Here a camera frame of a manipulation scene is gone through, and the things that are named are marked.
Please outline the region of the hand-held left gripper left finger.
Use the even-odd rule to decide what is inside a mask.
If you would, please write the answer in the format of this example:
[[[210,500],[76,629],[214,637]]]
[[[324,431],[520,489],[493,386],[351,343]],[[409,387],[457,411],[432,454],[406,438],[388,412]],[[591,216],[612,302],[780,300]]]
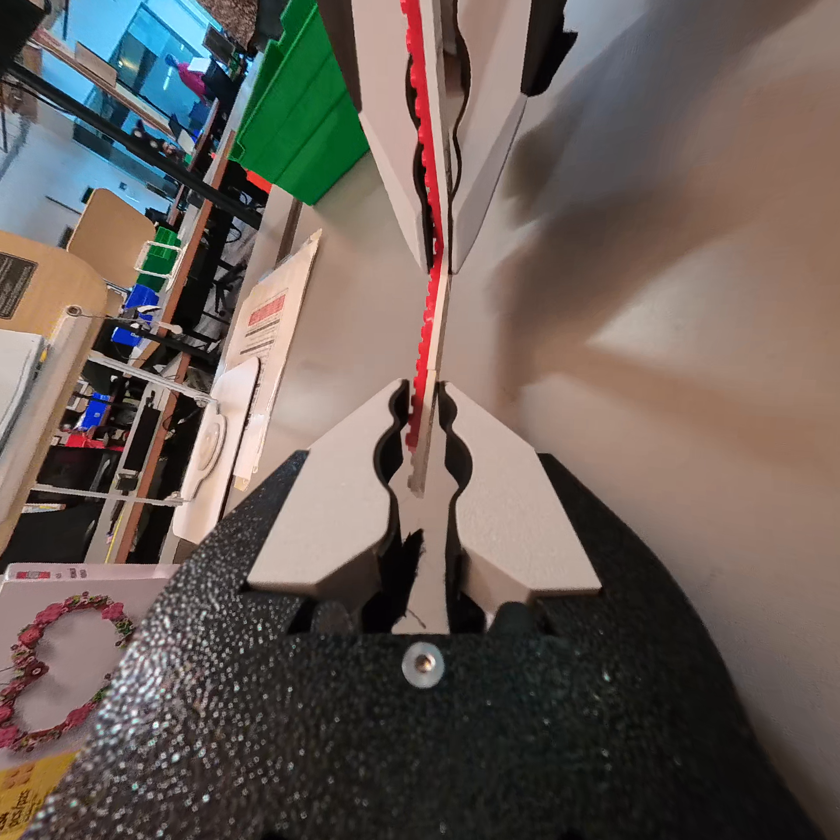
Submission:
[[[385,558],[401,543],[390,480],[403,463],[409,387],[390,382],[309,447],[248,573],[248,594],[341,606],[353,622],[378,606]]]

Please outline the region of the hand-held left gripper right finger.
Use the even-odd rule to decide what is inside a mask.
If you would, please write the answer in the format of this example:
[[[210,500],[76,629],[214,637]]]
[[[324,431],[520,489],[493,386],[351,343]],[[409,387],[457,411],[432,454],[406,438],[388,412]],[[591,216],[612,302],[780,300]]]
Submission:
[[[536,450],[451,382],[438,387],[448,504],[449,622],[488,622],[503,605],[594,595],[602,583]]]

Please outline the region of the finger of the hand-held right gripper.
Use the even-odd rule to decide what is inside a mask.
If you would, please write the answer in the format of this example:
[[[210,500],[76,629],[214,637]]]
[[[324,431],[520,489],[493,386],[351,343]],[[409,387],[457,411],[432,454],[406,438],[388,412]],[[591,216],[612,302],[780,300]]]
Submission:
[[[476,242],[522,118],[530,15],[530,1],[455,2],[464,101],[453,134],[452,274],[460,271]]]
[[[442,153],[432,117],[432,39],[421,2],[352,1],[360,124],[417,264],[441,274]]]

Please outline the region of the red lego plate assembly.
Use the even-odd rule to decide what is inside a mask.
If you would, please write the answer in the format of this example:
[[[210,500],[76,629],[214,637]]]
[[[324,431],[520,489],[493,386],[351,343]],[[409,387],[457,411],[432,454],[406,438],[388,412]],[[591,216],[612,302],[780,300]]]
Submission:
[[[422,414],[425,397],[430,393],[427,375],[433,368],[433,331],[438,291],[443,274],[445,254],[444,208],[447,190],[440,185],[445,174],[445,153],[442,135],[433,121],[433,93],[436,88],[436,67],[432,47],[424,36],[424,18],[419,1],[401,1],[406,21],[406,101],[414,128],[416,148],[412,173],[415,192],[421,209],[421,258],[428,269],[423,321],[417,345],[416,372],[413,378],[411,416],[406,432],[406,446],[411,455],[419,454]]]

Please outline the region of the lego set box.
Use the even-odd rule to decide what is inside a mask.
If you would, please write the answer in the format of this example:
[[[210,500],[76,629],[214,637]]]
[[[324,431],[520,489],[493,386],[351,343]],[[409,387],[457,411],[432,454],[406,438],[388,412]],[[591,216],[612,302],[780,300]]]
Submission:
[[[19,838],[87,738],[169,564],[13,563],[1,586],[1,832]]]

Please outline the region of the lego instruction booklet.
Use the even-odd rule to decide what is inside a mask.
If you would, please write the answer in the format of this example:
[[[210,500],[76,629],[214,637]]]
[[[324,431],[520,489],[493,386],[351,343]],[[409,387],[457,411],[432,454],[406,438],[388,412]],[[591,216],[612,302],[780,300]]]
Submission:
[[[32,390],[46,351],[42,335],[1,331],[1,448]]]

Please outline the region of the green plastic bin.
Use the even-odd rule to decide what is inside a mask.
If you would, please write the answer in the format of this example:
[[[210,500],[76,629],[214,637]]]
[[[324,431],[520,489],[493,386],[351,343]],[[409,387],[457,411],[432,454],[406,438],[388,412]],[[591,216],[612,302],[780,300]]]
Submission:
[[[369,151],[315,1],[289,2],[229,160],[313,206]]]

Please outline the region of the printed paper sheet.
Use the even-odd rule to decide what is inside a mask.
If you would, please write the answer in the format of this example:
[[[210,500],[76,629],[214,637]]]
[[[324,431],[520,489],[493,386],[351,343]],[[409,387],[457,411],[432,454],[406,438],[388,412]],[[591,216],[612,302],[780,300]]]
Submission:
[[[245,299],[224,357],[226,370],[251,359],[259,362],[255,390],[246,415],[233,469],[234,487],[245,491],[256,483],[270,416],[287,366],[312,268],[319,252],[321,229],[254,286]]]

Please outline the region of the black stand pole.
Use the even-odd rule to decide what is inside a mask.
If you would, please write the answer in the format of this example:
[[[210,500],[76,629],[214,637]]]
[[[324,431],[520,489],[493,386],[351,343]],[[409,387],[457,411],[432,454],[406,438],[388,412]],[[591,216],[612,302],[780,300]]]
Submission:
[[[63,109],[70,115],[79,118],[91,128],[124,146],[147,165],[170,176],[176,182],[194,191],[203,200],[223,209],[226,213],[253,229],[259,229],[261,226],[263,217],[255,209],[236,201],[233,197],[205,183],[196,173],[189,171],[181,164],[175,163],[163,152],[152,150],[146,142],[111,125],[101,115],[80,104],[77,100],[52,86],[16,61],[9,64],[3,71],[3,79],[6,81],[15,79],[22,83],[28,92],[44,98],[48,104],[57,109]]]

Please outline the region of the wooden book stand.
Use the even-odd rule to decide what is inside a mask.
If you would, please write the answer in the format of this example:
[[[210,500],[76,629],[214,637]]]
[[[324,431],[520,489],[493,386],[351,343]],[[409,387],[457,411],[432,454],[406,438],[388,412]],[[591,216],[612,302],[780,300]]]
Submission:
[[[115,371],[121,362],[93,352],[118,297],[85,261],[64,249],[2,232],[1,331],[42,335],[38,376],[1,448],[1,547],[7,548],[47,456],[71,392],[90,360]]]

